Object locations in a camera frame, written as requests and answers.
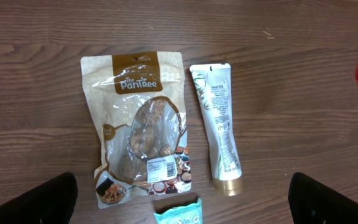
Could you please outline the light blue snack packet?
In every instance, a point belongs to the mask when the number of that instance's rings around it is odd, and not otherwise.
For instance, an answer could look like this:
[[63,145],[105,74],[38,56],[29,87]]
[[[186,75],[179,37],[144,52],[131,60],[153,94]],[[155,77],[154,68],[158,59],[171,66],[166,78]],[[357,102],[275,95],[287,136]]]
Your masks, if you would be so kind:
[[202,200],[186,206],[173,207],[161,214],[154,213],[158,224],[203,224]]

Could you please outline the white tube with gold cap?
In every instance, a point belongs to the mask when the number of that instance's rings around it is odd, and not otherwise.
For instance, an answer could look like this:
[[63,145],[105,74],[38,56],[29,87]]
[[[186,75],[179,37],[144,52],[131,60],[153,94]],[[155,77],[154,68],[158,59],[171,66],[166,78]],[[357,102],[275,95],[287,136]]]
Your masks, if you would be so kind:
[[190,67],[209,144],[211,175],[222,195],[242,192],[242,169],[232,123],[231,66],[228,63]]

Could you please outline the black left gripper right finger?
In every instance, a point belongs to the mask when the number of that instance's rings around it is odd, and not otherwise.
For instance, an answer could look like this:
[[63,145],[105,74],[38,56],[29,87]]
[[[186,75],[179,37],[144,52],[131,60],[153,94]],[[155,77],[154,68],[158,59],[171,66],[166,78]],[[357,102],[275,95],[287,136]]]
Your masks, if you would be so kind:
[[294,224],[358,223],[358,203],[301,172],[288,190]]

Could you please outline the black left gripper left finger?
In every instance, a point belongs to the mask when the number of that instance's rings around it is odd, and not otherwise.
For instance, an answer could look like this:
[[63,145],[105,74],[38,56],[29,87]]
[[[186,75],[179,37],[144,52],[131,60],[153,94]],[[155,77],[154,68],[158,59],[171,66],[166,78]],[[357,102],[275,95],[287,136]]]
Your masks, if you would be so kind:
[[65,172],[2,204],[0,223],[68,224],[77,197],[76,178]]

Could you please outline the brown snack pouch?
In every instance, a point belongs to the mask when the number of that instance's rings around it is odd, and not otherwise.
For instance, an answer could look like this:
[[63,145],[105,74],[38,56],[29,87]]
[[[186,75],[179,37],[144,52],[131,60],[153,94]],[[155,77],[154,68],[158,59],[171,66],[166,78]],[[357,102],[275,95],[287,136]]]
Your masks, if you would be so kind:
[[99,140],[101,209],[191,189],[185,71],[179,52],[87,56],[82,87]]

